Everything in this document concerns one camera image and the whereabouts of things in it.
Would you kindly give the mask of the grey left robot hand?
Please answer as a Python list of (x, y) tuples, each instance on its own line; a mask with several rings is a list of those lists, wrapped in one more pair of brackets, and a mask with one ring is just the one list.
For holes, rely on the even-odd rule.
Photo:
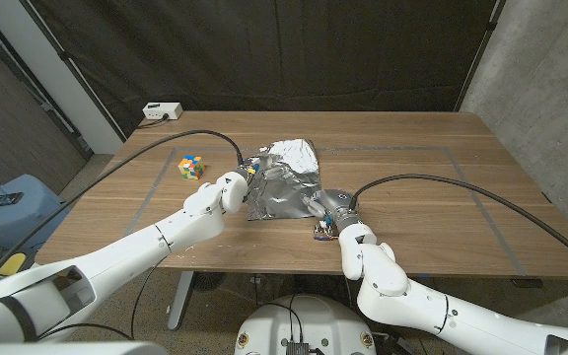
[(284, 168), (278, 163), (279, 156), (264, 154), (243, 159), (236, 168), (236, 173), (245, 178), (248, 184), (255, 179), (277, 179), (284, 174)]

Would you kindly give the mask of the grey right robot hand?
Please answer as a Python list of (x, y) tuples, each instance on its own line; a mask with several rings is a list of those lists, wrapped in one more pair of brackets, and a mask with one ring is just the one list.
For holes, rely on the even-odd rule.
[(350, 207), (353, 196), (344, 190), (322, 189), (302, 200), (331, 236), (337, 236), (346, 227), (360, 222), (358, 212)]

